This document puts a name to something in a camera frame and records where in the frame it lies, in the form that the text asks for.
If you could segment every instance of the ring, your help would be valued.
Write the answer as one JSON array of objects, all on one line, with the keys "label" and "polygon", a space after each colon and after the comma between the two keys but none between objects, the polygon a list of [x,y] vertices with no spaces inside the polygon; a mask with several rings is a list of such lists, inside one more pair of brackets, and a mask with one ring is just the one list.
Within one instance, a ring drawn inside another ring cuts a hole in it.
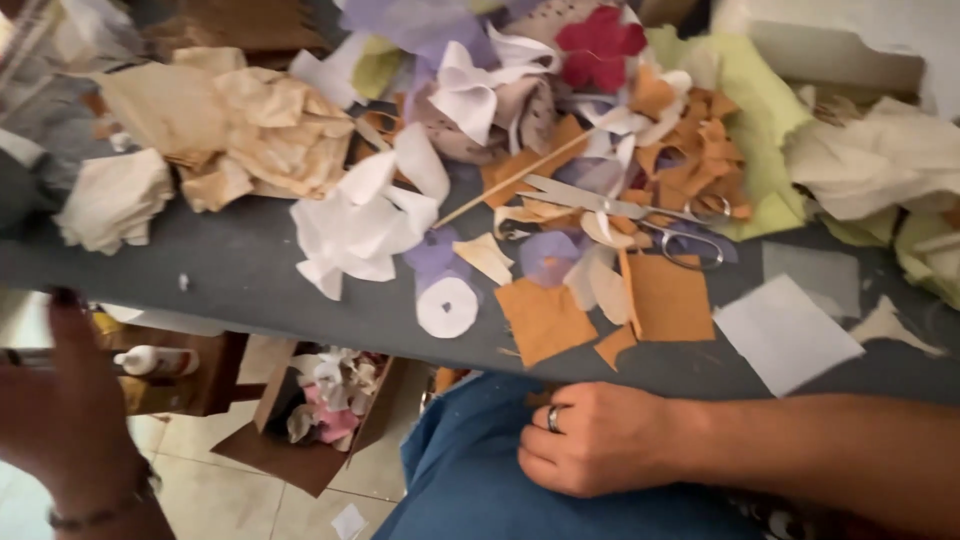
[{"label": "ring", "polygon": [[560,428],[557,427],[557,413],[560,412],[562,408],[564,408],[562,405],[551,405],[546,411],[546,428],[550,430],[551,433],[557,433],[558,435],[564,434],[560,431]]}]

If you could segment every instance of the gray table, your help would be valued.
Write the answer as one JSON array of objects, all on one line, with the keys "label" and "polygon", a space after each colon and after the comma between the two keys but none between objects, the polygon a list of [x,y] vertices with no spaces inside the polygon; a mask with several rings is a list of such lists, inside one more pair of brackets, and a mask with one ring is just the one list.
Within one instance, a ring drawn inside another ring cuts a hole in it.
[{"label": "gray table", "polygon": [[[454,186],[442,214],[474,197],[481,186],[474,167],[451,163],[450,171]],[[516,346],[505,332],[490,280],[475,273],[484,301],[476,324],[456,339],[433,338],[417,324],[413,273],[399,258],[394,281],[345,277],[343,301],[332,302],[294,268],[303,254],[289,206],[288,201],[246,197],[220,213],[195,214],[179,197],[152,222],[150,246],[127,246],[114,257],[64,247],[54,225],[45,222],[22,241],[0,242],[0,282],[34,289],[67,285],[91,298],[196,315],[233,330],[293,336],[454,367],[523,371],[519,358],[497,351]],[[492,213],[478,207],[453,224],[464,238],[475,237],[491,229]],[[855,255],[861,280],[873,283],[861,294],[864,313],[876,305],[880,294],[887,294],[925,338],[960,350],[960,313],[904,282],[892,254],[845,246],[820,225],[767,239]],[[516,258],[516,245],[504,251]],[[760,242],[741,244],[740,254],[739,264],[708,274],[713,306],[723,306],[762,283]],[[189,276],[188,292],[179,290],[180,273]],[[590,319],[601,335],[613,330],[599,310]],[[822,375],[801,392],[881,394],[960,405],[960,362],[955,357],[929,358],[890,341],[868,343],[866,349],[865,356]],[[715,342],[641,343],[621,356],[618,365],[615,373],[589,344],[545,360],[530,374],[546,380],[608,380],[674,397],[769,397],[719,331]]]}]

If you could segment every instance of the red fabric scrap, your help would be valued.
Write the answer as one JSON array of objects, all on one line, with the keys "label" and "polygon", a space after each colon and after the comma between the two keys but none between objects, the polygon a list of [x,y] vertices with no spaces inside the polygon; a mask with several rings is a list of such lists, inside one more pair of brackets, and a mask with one ring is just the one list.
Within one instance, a ring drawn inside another ring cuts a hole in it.
[{"label": "red fabric scrap", "polygon": [[569,53],[561,73],[564,82],[580,88],[593,81],[608,93],[627,84],[626,57],[647,46],[643,27],[620,25],[620,8],[612,6],[601,6],[586,21],[564,26],[555,39]]}]

